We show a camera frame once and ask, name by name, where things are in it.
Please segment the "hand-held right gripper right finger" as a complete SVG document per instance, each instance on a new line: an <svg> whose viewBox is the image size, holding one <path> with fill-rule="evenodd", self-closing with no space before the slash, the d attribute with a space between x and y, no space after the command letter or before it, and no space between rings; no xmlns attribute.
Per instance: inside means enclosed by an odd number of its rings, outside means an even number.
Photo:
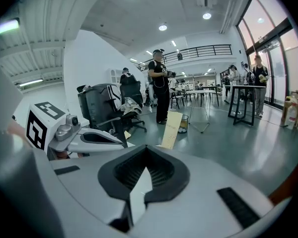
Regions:
<svg viewBox="0 0 298 238"><path fill-rule="evenodd" d="M129 231L132 238L259 238L290 202L274 206L260 190L211 160L161 149L182 161L190 171L185 189L174 199L151 203ZM218 194L230 187L257 214L244 228Z"/></svg>

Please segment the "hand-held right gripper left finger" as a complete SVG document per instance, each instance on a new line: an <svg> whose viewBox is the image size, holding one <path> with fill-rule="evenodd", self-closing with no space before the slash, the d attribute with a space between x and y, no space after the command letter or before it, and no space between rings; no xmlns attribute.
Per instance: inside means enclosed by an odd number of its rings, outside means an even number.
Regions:
<svg viewBox="0 0 298 238"><path fill-rule="evenodd" d="M146 172L146 145L91 154L89 157L52 161L68 192L93 216L133 238L146 238L135 230L136 217L145 209L139 181Z"/></svg>

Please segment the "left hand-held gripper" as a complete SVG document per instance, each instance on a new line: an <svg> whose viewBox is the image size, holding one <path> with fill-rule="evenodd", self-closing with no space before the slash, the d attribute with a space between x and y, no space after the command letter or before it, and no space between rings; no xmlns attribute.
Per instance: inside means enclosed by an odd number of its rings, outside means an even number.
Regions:
<svg viewBox="0 0 298 238"><path fill-rule="evenodd" d="M76 134L82 142L70 143ZM95 155L134 146L129 142L124 144L106 131L80 128L76 115L50 102L29 106L25 138L31 146L43 150L48 159L68 159L78 153Z"/></svg>

